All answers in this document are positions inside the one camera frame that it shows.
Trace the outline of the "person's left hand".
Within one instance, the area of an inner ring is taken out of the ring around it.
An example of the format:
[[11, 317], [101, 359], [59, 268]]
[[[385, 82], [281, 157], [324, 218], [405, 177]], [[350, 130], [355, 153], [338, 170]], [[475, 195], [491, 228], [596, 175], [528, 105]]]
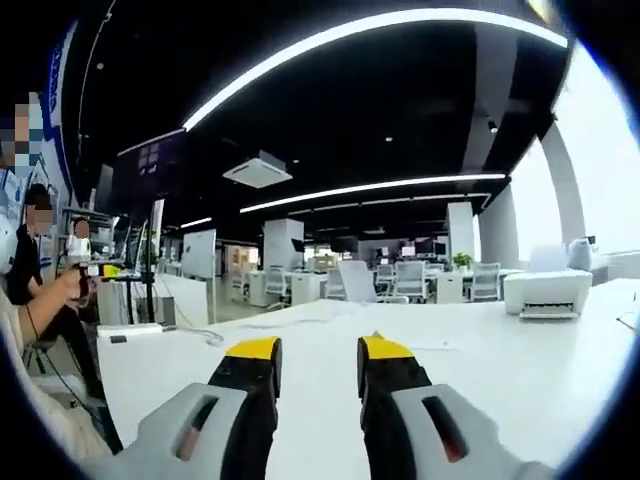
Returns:
[[81, 269], [63, 272], [54, 282], [56, 292], [65, 300], [78, 300], [89, 293], [89, 283]]

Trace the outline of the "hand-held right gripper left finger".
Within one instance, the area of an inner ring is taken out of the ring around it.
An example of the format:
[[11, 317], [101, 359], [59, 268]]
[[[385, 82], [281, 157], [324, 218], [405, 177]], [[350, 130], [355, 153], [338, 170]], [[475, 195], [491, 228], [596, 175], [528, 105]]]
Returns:
[[265, 478], [281, 370], [280, 338], [239, 342], [207, 383], [185, 387], [143, 418], [128, 447], [91, 460], [90, 478]]

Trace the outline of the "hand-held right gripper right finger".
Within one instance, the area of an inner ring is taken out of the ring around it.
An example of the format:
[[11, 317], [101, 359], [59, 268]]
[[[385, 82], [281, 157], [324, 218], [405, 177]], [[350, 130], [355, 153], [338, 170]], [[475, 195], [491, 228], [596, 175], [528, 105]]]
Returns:
[[508, 451], [495, 422], [446, 384], [431, 382], [405, 346], [359, 338], [360, 425], [374, 479], [551, 479]]

